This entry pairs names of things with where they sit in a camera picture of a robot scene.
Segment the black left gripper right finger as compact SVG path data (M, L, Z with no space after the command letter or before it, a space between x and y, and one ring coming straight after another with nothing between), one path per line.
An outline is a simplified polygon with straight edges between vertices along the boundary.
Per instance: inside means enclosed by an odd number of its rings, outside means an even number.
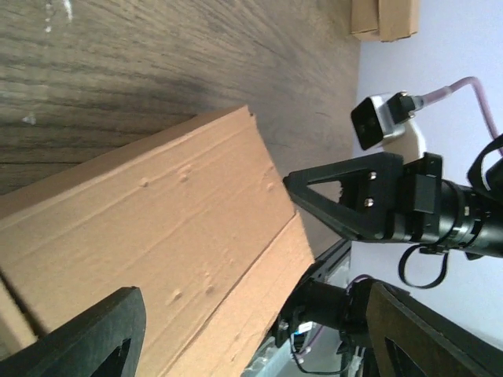
M366 319L382 376L501 376L502 351L381 282Z

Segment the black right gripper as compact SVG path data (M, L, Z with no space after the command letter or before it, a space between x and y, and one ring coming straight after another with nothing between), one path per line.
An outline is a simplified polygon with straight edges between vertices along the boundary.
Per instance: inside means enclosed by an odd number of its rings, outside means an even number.
M329 182L340 183L337 202L312 189ZM399 243L439 240L439 155L427 152L403 166L400 155L379 152L293 171L283 183L293 203L345 239L386 240L387 233Z

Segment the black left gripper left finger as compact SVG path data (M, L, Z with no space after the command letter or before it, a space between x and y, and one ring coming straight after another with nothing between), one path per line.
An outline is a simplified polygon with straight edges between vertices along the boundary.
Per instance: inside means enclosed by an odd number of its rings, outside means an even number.
M138 287L121 287L1 361L2 376L134 376L145 338Z

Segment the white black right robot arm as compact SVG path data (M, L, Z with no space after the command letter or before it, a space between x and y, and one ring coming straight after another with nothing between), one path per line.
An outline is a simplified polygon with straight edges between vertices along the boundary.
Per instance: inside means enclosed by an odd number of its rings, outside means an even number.
M406 162L393 152L293 171L283 179L293 203L345 240L406 243L398 276L407 287L438 287L451 251L469 261L502 256L502 164L482 172L485 157L502 146L490 142L468 170L469 185L442 176L440 155L426 152ZM442 258L438 276L415 284L406 277L414 252Z

